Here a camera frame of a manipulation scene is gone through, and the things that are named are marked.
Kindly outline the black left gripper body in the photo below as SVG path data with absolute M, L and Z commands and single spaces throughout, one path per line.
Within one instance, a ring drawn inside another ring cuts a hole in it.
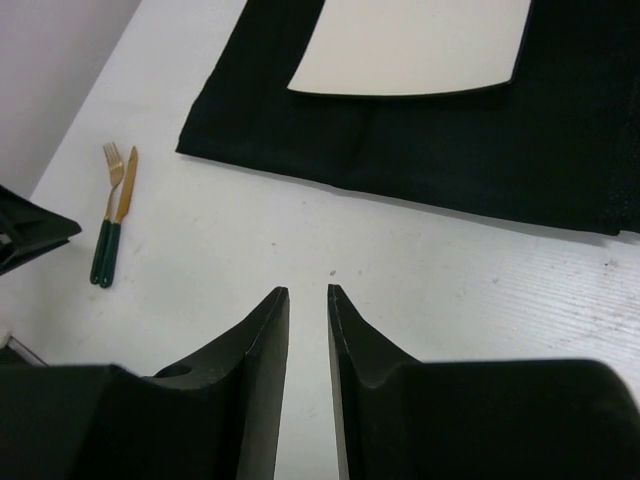
M 1 274 L 59 248 L 82 231 L 71 219 L 1 187 Z

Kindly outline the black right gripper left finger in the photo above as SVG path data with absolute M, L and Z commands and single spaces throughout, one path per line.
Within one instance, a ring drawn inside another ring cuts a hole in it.
M 5 366 L 5 479 L 270 479 L 289 340 L 278 287 L 152 376 L 117 365 Z

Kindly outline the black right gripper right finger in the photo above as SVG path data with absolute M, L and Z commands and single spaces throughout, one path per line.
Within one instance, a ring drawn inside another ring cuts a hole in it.
M 639 409 L 589 359 L 422 362 L 327 292 L 343 479 L 635 479 Z

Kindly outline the black cloth placemat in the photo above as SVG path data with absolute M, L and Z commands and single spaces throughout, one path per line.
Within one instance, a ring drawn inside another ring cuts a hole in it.
M 637 2 L 537 1 L 511 83 L 415 99 L 289 91 L 321 8 L 245 5 L 180 153 L 486 217 L 638 230 Z

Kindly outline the white square plate black rim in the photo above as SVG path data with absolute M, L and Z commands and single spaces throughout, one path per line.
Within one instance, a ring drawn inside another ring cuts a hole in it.
M 327 1 L 288 88 L 400 97 L 505 84 L 531 7 L 517 0 Z

